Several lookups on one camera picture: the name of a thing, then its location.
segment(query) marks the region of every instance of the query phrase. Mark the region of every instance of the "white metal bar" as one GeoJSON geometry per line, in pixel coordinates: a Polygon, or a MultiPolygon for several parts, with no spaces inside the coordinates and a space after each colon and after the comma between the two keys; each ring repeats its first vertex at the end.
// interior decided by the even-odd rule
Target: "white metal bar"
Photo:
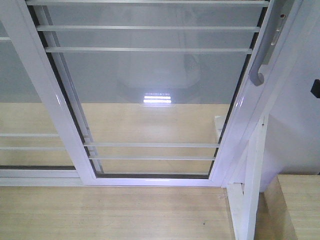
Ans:
{"type": "Polygon", "coordinates": [[[1,0],[0,21],[44,103],[79,176],[84,183],[92,184],[96,178],[95,173],[25,1],[1,0]]]}
{"type": "Polygon", "coordinates": [[[239,240],[254,240],[268,116],[261,118],[249,140],[239,240]]]}
{"type": "Polygon", "coordinates": [[[144,47],[46,47],[47,53],[105,53],[105,52],[158,52],[158,53],[245,53],[250,48],[144,48],[144,47]]]}
{"type": "Polygon", "coordinates": [[[248,144],[245,146],[242,155],[240,157],[240,160],[238,161],[237,165],[235,168],[231,168],[231,170],[233,170],[232,173],[232,177],[229,180],[230,184],[233,183],[239,183],[239,181],[236,181],[236,179],[239,177],[239,175],[241,174],[241,172],[246,169],[246,162],[247,162],[247,158],[248,158],[248,144]]]}
{"type": "MultiPolygon", "coordinates": [[[[50,12],[47,6],[38,6],[35,7],[34,10],[35,14],[38,16],[39,24],[46,26],[53,25],[52,18],[50,16],[50,12]]],[[[59,39],[56,32],[47,32],[44,36],[48,45],[52,47],[60,47],[59,39]]],[[[94,140],[90,132],[90,128],[88,126],[85,113],[82,109],[80,99],[76,92],[75,84],[73,82],[72,75],[69,71],[65,56],[63,53],[58,53],[53,54],[52,57],[59,71],[59,75],[61,76],[63,86],[69,98],[69,102],[71,104],[74,116],[77,120],[84,141],[93,142],[94,140]]],[[[94,152],[94,155],[98,155],[98,152],[94,147],[89,147],[88,150],[89,152],[94,152]]],[[[93,165],[97,173],[103,172],[103,168],[99,160],[94,160],[93,165]]]]}
{"type": "Polygon", "coordinates": [[[258,88],[249,79],[250,69],[253,66],[254,59],[262,42],[273,5],[274,0],[270,0],[252,55],[243,75],[241,86],[234,101],[232,112],[221,141],[221,147],[210,173],[209,179],[216,186],[226,187],[230,183],[234,168],[237,166],[237,162],[248,143],[248,139],[261,116],[263,107],[257,108],[259,103],[264,104],[261,96],[268,95],[270,89],[275,84],[275,79],[273,82],[265,81],[265,86],[258,88]]]}
{"type": "Polygon", "coordinates": [[[226,186],[226,192],[228,194],[235,240],[239,240],[241,214],[244,203],[244,194],[242,192],[241,183],[228,184],[226,186]]]}
{"type": "Polygon", "coordinates": [[[8,187],[83,187],[75,177],[0,177],[0,186],[8,187]]]}
{"type": "Polygon", "coordinates": [[[97,178],[92,185],[98,186],[170,186],[215,187],[208,179],[182,178],[97,178]]]}
{"type": "Polygon", "coordinates": [[[57,138],[58,133],[0,133],[0,137],[57,138]]]}
{"type": "Polygon", "coordinates": [[[114,26],[114,25],[39,25],[39,32],[68,32],[89,30],[182,30],[258,33],[257,26],[114,26]]]}
{"type": "Polygon", "coordinates": [[[65,151],[63,146],[0,146],[0,150],[8,151],[65,151]]]}
{"type": "Polygon", "coordinates": [[[217,143],[85,142],[85,147],[219,148],[217,143]]]}
{"type": "Polygon", "coordinates": [[[0,43],[3,43],[3,42],[10,42],[10,37],[7,37],[7,36],[0,36],[0,43]]]}
{"type": "Polygon", "coordinates": [[[0,169],[0,178],[79,178],[77,170],[0,169]]]}
{"type": "Polygon", "coordinates": [[[173,160],[213,161],[214,157],[204,156],[89,156],[91,160],[173,160]]]}
{"type": "Polygon", "coordinates": [[[126,175],[126,174],[135,174],[135,175],[208,175],[207,172],[104,172],[105,174],[119,174],[119,175],[126,175]]]}
{"type": "Polygon", "coordinates": [[[223,7],[267,7],[268,1],[242,0],[27,0],[29,6],[51,6],[65,4],[188,4],[223,7]]]}

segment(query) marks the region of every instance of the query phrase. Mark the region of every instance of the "wooden panel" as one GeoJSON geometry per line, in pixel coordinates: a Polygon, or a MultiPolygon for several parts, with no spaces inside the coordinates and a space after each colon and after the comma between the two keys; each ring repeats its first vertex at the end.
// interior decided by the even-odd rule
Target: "wooden panel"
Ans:
{"type": "Polygon", "coordinates": [[[299,240],[320,236],[320,176],[279,175],[290,218],[299,240]]]}
{"type": "MultiPolygon", "coordinates": [[[[42,103],[0,103],[0,133],[57,133],[42,103]]],[[[1,147],[63,147],[59,137],[0,137],[1,147]]],[[[73,166],[66,151],[0,150],[0,165],[73,166]]]]}
{"type": "Polygon", "coordinates": [[[197,160],[102,160],[105,173],[208,174],[211,161],[197,160]]]}
{"type": "Polygon", "coordinates": [[[1,133],[56,133],[42,103],[0,103],[1,133]]]}
{"type": "Polygon", "coordinates": [[[0,240],[232,240],[226,196],[199,187],[1,187],[0,240]]]}
{"type": "MultiPolygon", "coordinates": [[[[199,156],[214,155],[215,148],[163,147],[98,147],[100,155],[111,156],[199,156]]],[[[195,160],[101,160],[105,173],[204,173],[208,174],[211,161],[195,160]]]]}
{"type": "Polygon", "coordinates": [[[276,240],[263,193],[259,194],[254,240],[276,240]]]}
{"type": "Polygon", "coordinates": [[[83,103],[96,142],[217,143],[214,118],[228,104],[83,103]]]}
{"type": "MultiPolygon", "coordinates": [[[[146,107],[135,103],[83,103],[96,142],[217,143],[214,119],[228,104],[176,104],[146,107]]],[[[99,155],[213,157],[215,149],[98,147],[99,155]]],[[[209,161],[102,160],[105,173],[205,173],[209,161]]]]}
{"type": "Polygon", "coordinates": [[[277,177],[272,180],[264,192],[264,195],[273,225],[275,239],[297,240],[298,238],[291,222],[291,217],[277,177]]]}
{"type": "Polygon", "coordinates": [[[319,239],[320,176],[278,175],[265,196],[276,239],[319,239]]]}
{"type": "Polygon", "coordinates": [[[67,151],[0,150],[0,166],[73,166],[67,151]]]}

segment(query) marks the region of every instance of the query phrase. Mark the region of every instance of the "white aluminum frame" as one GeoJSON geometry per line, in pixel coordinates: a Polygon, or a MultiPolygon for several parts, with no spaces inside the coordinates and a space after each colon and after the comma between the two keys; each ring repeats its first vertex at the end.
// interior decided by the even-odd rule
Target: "white aluminum frame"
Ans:
{"type": "Polygon", "coordinates": [[[29,6],[66,4],[190,4],[216,5],[221,7],[267,7],[268,1],[244,0],[26,0],[29,6]]]}
{"type": "MultiPolygon", "coordinates": [[[[39,4],[42,5],[48,3],[56,5],[57,3],[66,3],[72,1],[57,1],[57,0],[33,0],[27,1],[29,5],[39,4]]],[[[75,3],[80,2],[97,2],[97,1],[73,1],[75,3]]],[[[192,1],[177,1],[180,3],[186,2],[188,4],[192,1]]],[[[194,1],[194,4],[223,4],[225,6],[237,5],[243,6],[259,6],[266,7],[267,5],[272,7],[273,0],[270,4],[267,1],[194,1]]],[[[256,41],[256,48],[261,44],[262,36],[266,28],[266,22],[269,19],[269,12],[271,7],[268,8],[265,16],[264,23],[261,26],[260,35],[256,41]]],[[[88,156],[83,148],[83,144],[77,132],[76,126],[69,113],[68,106],[64,100],[60,87],[57,83],[51,65],[46,55],[46,51],[42,46],[39,39],[37,29],[29,14],[26,3],[23,0],[3,0],[0,2],[0,20],[2,21],[12,44],[14,45],[22,64],[24,65],[33,85],[42,102],[45,104],[53,123],[63,141],[66,150],[68,151],[77,172],[85,185],[105,185],[105,186],[197,186],[197,187],[220,187],[222,184],[215,178],[215,171],[211,172],[209,179],[145,179],[145,178],[96,178],[94,171],[89,162],[88,156]]],[[[257,51],[253,51],[251,59],[255,58],[257,51]]],[[[252,61],[249,63],[248,69],[252,66],[252,61]]],[[[243,84],[246,86],[248,79],[244,79],[243,84]]],[[[239,98],[244,97],[244,91],[240,92],[239,98]]],[[[224,150],[220,149],[217,156],[217,163],[221,163],[223,152],[228,152],[228,147],[224,150]]]]}

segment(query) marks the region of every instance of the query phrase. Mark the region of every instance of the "glass pane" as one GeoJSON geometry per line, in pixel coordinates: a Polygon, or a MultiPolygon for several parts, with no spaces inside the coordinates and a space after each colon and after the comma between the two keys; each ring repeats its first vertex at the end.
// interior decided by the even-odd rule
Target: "glass pane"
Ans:
{"type": "Polygon", "coordinates": [[[12,43],[0,53],[0,166],[73,166],[12,43]]]}
{"type": "MultiPolygon", "coordinates": [[[[45,25],[41,8],[35,10],[45,25]]],[[[257,26],[261,12],[261,7],[207,4],[47,7],[50,25],[78,28],[54,32],[56,42],[51,32],[44,34],[50,47],[66,49],[63,58],[93,144],[189,144],[98,146],[104,173],[208,174],[212,161],[186,159],[213,159],[222,128],[215,119],[229,110],[251,52],[255,31],[249,27],[257,26]],[[70,52],[74,48],[87,52],[70,52]],[[108,49],[92,53],[92,48],[108,49]],[[171,157],[185,159],[167,160],[171,157]]],[[[52,54],[56,60],[62,56],[52,54]]]]}
{"type": "Polygon", "coordinates": [[[55,25],[256,26],[261,7],[206,4],[74,4],[49,6],[55,25]]]}

